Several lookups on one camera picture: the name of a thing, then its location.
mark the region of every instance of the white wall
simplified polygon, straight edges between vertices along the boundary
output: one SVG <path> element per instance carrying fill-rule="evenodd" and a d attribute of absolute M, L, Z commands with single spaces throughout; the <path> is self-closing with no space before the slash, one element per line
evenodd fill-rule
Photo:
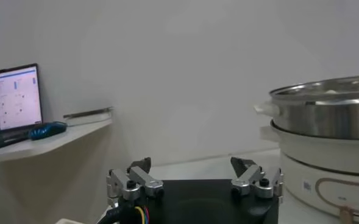
<path fill-rule="evenodd" d="M 268 149 L 269 90 L 359 74 L 359 0 L 0 0 L 0 68 L 32 62 L 48 119 L 115 106 L 113 167 Z"/>

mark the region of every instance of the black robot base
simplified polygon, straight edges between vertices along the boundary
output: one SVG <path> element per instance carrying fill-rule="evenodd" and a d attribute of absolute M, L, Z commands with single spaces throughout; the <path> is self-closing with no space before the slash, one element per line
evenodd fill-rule
<path fill-rule="evenodd" d="M 156 180 L 148 175 L 149 158 L 132 163 L 127 173 L 111 170 L 113 209 L 99 224 L 277 224 L 280 169 L 266 174 L 251 160 L 231 163 L 238 176 L 233 180 Z"/>

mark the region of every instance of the blue computer mouse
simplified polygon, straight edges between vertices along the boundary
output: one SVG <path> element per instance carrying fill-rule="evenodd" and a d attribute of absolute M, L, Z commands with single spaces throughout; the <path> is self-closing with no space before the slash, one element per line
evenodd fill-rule
<path fill-rule="evenodd" d="M 63 122 L 45 123 L 39 127 L 35 127 L 29 131 L 31 140 L 39 140 L 63 133 L 67 129 L 67 124 Z"/>

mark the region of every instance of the screw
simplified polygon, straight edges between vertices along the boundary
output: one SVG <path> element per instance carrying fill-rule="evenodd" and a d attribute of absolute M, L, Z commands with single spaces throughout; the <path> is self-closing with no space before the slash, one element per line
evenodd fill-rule
<path fill-rule="evenodd" d="M 136 187 L 136 182 L 133 180 L 129 180 L 128 182 L 126 182 L 126 188 L 128 189 L 133 189 Z"/>
<path fill-rule="evenodd" d="M 269 184 L 270 184 L 269 180 L 267 180 L 267 179 L 265 179 L 265 178 L 263 178 L 263 179 L 261 179 L 261 180 L 259 181 L 259 185 L 260 185 L 261 187 L 268 187 Z"/>

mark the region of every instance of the white shelf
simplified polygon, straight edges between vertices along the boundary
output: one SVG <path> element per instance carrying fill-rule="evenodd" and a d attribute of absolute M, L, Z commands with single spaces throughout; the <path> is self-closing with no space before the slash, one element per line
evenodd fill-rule
<path fill-rule="evenodd" d="M 97 123 L 69 127 L 66 132 L 46 139 L 37 141 L 26 140 L 0 148 L 0 162 L 48 153 L 69 142 L 75 141 L 78 138 L 108 126 L 111 123 L 112 120 L 109 119 Z"/>

